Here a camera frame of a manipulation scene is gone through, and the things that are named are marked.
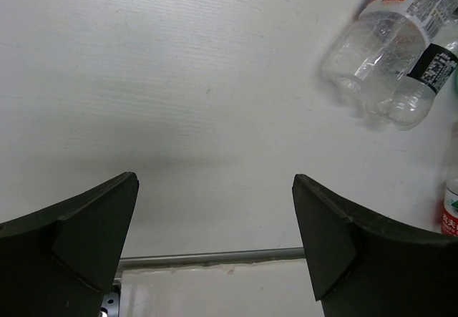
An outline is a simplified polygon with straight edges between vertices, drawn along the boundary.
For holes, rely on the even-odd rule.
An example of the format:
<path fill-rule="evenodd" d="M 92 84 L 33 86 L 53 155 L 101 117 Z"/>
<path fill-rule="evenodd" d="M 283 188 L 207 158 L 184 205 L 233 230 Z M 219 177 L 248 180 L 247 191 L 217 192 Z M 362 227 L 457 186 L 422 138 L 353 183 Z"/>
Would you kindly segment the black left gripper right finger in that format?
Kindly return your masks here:
<path fill-rule="evenodd" d="M 326 316 L 455 316 L 457 239 L 392 220 L 307 175 L 293 203 Z"/>

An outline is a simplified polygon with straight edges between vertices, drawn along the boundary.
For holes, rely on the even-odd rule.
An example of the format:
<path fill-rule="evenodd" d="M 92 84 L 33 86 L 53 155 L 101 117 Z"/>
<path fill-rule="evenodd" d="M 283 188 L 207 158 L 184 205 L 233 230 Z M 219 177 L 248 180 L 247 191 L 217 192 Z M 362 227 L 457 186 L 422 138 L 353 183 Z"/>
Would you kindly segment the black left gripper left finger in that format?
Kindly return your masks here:
<path fill-rule="evenodd" d="M 2 316 L 98 316 L 139 190 L 124 172 L 1 224 Z"/>

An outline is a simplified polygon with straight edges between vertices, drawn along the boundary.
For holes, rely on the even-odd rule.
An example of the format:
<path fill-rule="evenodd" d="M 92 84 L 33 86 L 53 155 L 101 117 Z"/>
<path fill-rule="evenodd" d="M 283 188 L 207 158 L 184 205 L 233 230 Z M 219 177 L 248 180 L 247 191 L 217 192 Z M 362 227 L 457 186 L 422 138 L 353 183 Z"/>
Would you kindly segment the clear bottle red label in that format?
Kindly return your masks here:
<path fill-rule="evenodd" d="M 457 237 L 457 150 L 450 157 L 449 171 L 445 181 L 441 233 Z"/>

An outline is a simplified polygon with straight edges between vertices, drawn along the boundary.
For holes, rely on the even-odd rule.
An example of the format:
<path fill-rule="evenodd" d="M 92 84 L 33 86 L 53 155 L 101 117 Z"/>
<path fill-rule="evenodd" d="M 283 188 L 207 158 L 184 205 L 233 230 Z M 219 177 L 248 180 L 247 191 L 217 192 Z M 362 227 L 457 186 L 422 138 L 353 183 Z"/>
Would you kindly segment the clear bottle white orange label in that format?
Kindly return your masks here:
<path fill-rule="evenodd" d="M 326 55 L 322 72 L 344 99 L 392 123 L 391 100 L 402 79 L 430 44 L 452 40 L 457 0 L 368 0 Z"/>

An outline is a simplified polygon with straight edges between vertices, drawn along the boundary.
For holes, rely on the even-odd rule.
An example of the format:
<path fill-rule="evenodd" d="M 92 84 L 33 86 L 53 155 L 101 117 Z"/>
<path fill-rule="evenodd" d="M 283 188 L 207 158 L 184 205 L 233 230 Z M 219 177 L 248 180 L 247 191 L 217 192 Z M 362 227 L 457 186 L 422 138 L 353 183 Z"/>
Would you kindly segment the clear Pepsi bottle black label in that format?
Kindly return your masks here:
<path fill-rule="evenodd" d="M 394 126 L 410 130 L 420 124 L 456 69 L 456 40 L 430 44 L 394 92 L 388 114 Z"/>

